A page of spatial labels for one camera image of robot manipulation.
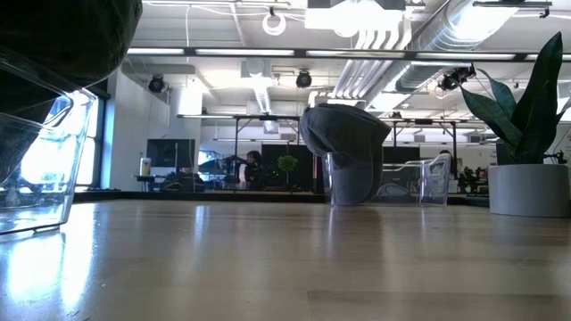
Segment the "dark green baseball cap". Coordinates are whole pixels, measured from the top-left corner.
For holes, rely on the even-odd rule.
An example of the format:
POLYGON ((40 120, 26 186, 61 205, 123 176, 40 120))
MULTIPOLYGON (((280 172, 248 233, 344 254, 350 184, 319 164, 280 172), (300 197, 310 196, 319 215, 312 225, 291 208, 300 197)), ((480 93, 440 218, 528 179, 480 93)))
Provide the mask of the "dark green baseball cap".
MULTIPOLYGON (((0 0, 0 47, 78 86, 92 86, 122 64, 142 12, 142 0, 0 0)), ((0 113, 41 123, 58 96, 0 70, 0 113)), ((1 126, 4 182, 37 134, 1 126)))

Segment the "small green potted plant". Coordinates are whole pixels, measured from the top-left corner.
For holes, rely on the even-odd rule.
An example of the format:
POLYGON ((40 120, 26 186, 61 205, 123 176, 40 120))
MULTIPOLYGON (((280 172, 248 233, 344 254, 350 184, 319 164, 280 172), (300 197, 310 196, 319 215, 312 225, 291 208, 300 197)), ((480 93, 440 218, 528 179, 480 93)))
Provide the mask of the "small green potted plant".
POLYGON ((290 155, 282 155, 277 159, 277 167, 280 171, 285 173, 285 185, 290 185, 290 173, 296 171, 298 160, 290 155))

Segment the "black framed workbench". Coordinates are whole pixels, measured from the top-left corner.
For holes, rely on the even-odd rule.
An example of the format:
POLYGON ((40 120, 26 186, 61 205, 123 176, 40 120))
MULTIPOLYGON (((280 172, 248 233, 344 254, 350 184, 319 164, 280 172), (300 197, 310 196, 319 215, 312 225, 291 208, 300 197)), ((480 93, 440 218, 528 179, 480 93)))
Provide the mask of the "black framed workbench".
MULTIPOLYGON (((203 138, 217 143, 296 144, 304 143, 299 116, 287 115, 182 115, 181 119, 200 120, 209 131, 203 138)), ((382 118, 389 128, 388 143, 467 144, 469 137, 483 125, 468 119, 397 119, 382 118), (423 141, 423 136, 430 136, 423 141)))

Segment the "black computer monitor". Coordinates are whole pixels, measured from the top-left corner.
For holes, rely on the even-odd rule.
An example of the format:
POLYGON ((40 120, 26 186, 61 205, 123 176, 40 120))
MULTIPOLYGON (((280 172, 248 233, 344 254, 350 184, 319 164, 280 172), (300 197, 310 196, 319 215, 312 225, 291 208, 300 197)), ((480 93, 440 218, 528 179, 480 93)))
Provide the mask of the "black computer monitor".
POLYGON ((191 174, 194 171, 194 139, 149 139, 146 157, 151 160, 150 173, 167 176, 171 173, 191 174))

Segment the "clear plastic bin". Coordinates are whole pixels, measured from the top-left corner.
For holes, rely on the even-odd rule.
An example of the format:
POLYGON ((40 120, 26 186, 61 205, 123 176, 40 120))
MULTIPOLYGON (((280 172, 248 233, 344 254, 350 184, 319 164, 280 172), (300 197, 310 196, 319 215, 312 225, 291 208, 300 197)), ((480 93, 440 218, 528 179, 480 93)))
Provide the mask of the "clear plastic bin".
POLYGON ((447 205, 451 156, 382 164, 342 153, 322 158, 324 190, 333 206, 447 205))
POLYGON ((84 87, 0 46, 0 235, 67 222, 97 104, 84 87))

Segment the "grey round plant pot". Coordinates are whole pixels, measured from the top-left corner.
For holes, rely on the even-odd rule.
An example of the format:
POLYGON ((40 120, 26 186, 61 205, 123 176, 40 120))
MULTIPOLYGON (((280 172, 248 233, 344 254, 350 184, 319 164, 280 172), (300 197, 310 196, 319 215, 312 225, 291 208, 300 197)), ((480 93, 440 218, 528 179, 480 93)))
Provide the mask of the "grey round plant pot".
POLYGON ((488 184, 492 214, 571 218, 571 184, 566 165, 491 166, 488 184))

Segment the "green snake plant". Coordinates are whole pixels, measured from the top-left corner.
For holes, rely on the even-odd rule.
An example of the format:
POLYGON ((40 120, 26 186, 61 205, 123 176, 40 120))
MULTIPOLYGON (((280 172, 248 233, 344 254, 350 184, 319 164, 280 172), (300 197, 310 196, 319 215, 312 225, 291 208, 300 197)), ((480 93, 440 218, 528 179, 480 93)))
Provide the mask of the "green snake plant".
POLYGON ((488 78, 492 97, 466 89, 461 93, 470 112, 499 137, 510 164, 542 164, 557 125, 565 114, 558 110, 558 78, 563 62, 562 34, 556 33, 541 49, 520 99, 509 87, 488 78))

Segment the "long ceiling light rail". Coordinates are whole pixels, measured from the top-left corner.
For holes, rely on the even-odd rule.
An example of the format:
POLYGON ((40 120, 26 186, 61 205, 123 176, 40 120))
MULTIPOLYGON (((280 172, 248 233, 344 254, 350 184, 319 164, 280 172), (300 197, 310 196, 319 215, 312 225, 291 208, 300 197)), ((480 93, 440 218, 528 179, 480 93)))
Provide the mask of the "long ceiling light rail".
POLYGON ((331 60, 373 60, 408 62, 534 62, 537 53, 498 52, 423 52, 357 49, 271 49, 271 48, 198 48, 198 47, 133 47, 132 56, 210 57, 210 58, 295 58, 331 60))

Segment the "silver ventilation duct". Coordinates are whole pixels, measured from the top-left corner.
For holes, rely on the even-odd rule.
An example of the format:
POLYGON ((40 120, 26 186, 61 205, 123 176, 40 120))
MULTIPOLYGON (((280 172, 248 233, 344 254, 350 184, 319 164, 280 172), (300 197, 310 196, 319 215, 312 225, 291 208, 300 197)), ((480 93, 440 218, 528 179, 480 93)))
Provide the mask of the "silver ventilation duct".
MULTIPOLYGON (((471 51, 498 31, 514 15, 515 7, 473 6, 475 1, 450 0, 411 44, 415 51, 471 51)), ((394 64, 398 71, 395 89, 414 92, 438 77, 440 65, 394 64)))

